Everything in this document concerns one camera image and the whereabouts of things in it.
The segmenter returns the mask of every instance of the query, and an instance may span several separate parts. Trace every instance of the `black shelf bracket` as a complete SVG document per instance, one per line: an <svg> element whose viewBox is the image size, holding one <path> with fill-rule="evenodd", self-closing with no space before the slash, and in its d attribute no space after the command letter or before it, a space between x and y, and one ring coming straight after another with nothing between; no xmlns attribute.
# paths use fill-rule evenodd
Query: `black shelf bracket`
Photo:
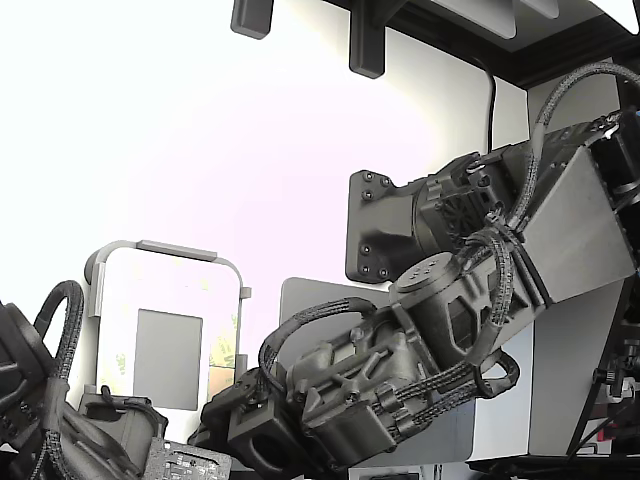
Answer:
<svg viewBox="0 0 640 480"><path fill-rule="evenodd" d="M273 0L234 0L231 30L261 40L271 31Z"/></svg>
<svg viewBox="0 0 640 480"><path fill-rule="evenodd" d="M385 27L408 0L352 0L349 68L369 78L384 73Z"/></svg>

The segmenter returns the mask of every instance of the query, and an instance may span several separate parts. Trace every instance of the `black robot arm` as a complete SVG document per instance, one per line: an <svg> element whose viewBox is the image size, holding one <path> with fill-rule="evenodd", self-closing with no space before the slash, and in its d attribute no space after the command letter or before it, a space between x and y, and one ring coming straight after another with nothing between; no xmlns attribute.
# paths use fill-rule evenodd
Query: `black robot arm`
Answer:
<svg viewBox="0 0 640 480"><path fill-rule="evenodd" d="M285 322L260 367L204 408L191 442L265 478L336 477L462 403L512 388L519 368L500 348L507 340L561 302L636 273L635 109L544 135L563 92L603 71L640 84L617 66L587 67L554 91L530 142L460 157L405 187L355 173L347 277L391 280L390 306L344 299ZM287 372L275 362L293 331L342 311L362 323ZM483 379L495 364L504 376Z"/></svg>

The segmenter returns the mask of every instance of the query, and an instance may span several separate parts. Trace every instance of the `wire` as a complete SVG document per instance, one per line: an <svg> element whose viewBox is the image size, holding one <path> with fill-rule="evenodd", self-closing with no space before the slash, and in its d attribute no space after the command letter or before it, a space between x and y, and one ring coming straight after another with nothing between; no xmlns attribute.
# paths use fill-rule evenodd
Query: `wire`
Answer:
<svg viewBox="0 0 640 480"><path fill-rule="evenodd" d="M358 297L348 297L342 300L334 300L316 305L315 307L307 308L306 310L296 313L274 330L262 343L260 351L258 352L258 365L262 372L262 378L266 379L276 390L281 393L286 393L285 387L271 373L271 367L273 367L278 352L287 338L307 323L319 320L320 318L347 312L360 312L363 315L367 315L375 312L375 310L376 306L369 300ZM261 391L264 391L264 382L259 382L258 387Z"/></svg>
<svg viewBox="0 0 640 480"><path fill-rule="evenodd" d="M50 378L59 380L68 380L71 371L71 364L78 344L80 336L80 327L82 325L82 311L84 309L84 294L82 288L77 282L66 281L61 282L54 287L49 296L44 301L42 309L38 314L38 318L45 324L50 324L54 313L63 300L67 300L67 309L64 319L64 327L62 329L62 338L58 344L56 352L56 368ZM47 384L47 393L50 393L52 384ZM62 446L60 444L60 432L44 429L44 442L38 454L36 465L29 476L30 480L40 477L40 472L46 460L49 459L54 464L56 470L63 479L74 478L66 466L62 455Z"/></svg>
<svg viewBox="0 0 640 480"><path fill-rule="evenodd" d="M484 63L478 57L471 57L471 58L475 60L476 63L480 65L480 67L482 67L482 69L484 70L484 73L487 74L487 78L489 79L490 92L489 92L489 109L487 112L487 153L491 153L493 151L493 113L496 106L496 91L497 91L496 79L493 76L493 73L491 73L491 70L489 69L486 63Z"/></svg>
<svg viewBox="0 0 640 480"><path fill-rule="evenodd" d="M547 127L549 126L549 122L551 121L551 117L558 107L560 100L562 100L564 95L576 83L587 77L598 74L615 75L616 77L628 80L640 89L640 75L626 67L610 62L596 62L584 65L583 67L577 68L560 81L542 106L542 110L540 110L532 131L531 140L529 142L525 182L520 194L518 195L518 199L509 214L509 218L507 219L507 225L511 229L515 229L520 226L525 218L529 204L531 203L538 180L538 167L540 166L540 161L542 159L544 136L547 131Z"/></svg>

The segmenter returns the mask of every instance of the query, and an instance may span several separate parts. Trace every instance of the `white background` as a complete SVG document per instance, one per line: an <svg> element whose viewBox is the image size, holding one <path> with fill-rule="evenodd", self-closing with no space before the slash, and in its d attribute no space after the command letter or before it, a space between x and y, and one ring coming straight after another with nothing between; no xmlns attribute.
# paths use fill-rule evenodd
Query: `white background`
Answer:
<svg viewBox="0 0 640 480"><path fill-rule="evenodd" d="M34 318L113 240L218 251L253 287L253 365L286 278L346 282L351 173L401 185L484 151L484 72L388 31L386 74L370 80L348 69L346 11L276 0L256 41L229 29L232 4L0 4L2 301ZM498 81L494 145L527 136L526 93ZM74 400L94 381L96 331Z"/></svg>

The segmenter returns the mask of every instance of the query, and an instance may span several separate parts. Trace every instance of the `circuit board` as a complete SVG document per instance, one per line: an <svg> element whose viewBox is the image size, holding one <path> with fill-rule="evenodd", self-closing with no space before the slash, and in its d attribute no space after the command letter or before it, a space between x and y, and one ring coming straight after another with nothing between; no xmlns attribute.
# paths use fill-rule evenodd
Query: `circuit board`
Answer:
<svg viewBox="0 0 640 480"><path fill-rule="evenodd" d="M143 480L227 480L231 457L154 438Z"/></svg>

